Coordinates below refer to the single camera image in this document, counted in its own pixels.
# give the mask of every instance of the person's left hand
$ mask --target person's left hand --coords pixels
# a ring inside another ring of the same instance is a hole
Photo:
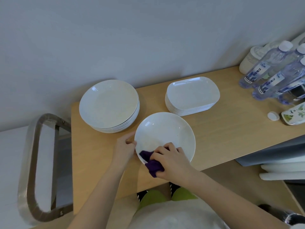
[[[116,144],[114,146],[114,150],[112,154],[112,164],[115,165],[116,167],[125,168],[128,161],[134,154],[135,146],[137,142],[136,141],[127,142],[127,140],[131,138],[133,135],[135,135],[135,131],[125,134],[124,136],[116,140]]]

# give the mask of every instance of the wooden table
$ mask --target wooden table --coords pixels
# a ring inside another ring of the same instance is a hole
[[[287,141],[305,133],[305,124],[287,126],[281,121],[270,121],[267,113],[278,113],[289,107],[276,100],[256,101],[251,89],[242,89],[238,80],[242,74],[238,67],[208,72],[220,90],[220,100],[208,111],[182,117],[192,127],[196,137],[196,152],[191,164],[198,170],[253,153],[257,150]],[[108,168],[112,150],[118,137],[137,129],[139,123],[156,112],[168,112],[164,97],[164,82],[137,88],[140,112],[126,130],[106,134],[87,125],[81,118],[79,103],[72,105],[72,164],[74,213],[78,213],[100,177]],[[153,178],[135,155],[123,175],[117,198],[165,183]]]

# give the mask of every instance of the metal handrail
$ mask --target metal handrail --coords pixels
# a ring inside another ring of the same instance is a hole
[[[18,184],[18,210],[21,217],[29,224],[35,226],[41,222],[49,222],[73,211],[73,204],[56,207],[52,204],[50,211],[42,211],[35,198],[35,180],[38,158],[39,137],[43,124],[55,123],[55,144],[53,160],[52,201],[56,200],[56,158],[58,154],[59,127],[71,132],[71,124],[56,115],[46,113],[35,118],[27,129],[24,152],[21,163],[21,172]]]

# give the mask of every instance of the purple cloth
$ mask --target purple cloth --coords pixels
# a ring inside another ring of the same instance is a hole
[[[141,151],[140,156],[147,161],[147,163],[145,164],[145,166],[147,167],[149,173],[151,174],[151,176],[153,176],[154,178],[156,178],[156,172],[157,171],[164,171],[163,166],[161,165],[160,162],[156,161],[156,160],[150,160],[150,156],[153,154],[153,152],[148,152],[148,151]]]

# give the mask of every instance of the person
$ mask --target person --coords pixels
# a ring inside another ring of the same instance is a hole
[[[131,132],[117,139],[109,168],[68,229],[106,228],[120,179],[135,151],[136,142],[128,142],[134,134]],[[158,147],[150,159],[159,161],[164,167],[164,172],[156,173],[157,177],[175,186],[173,199],[166,201],[160,192],[145,191],[128,227],[130,229],[289,228],[279,219],[194,169],[183,149],[175,148],[173,143]]]

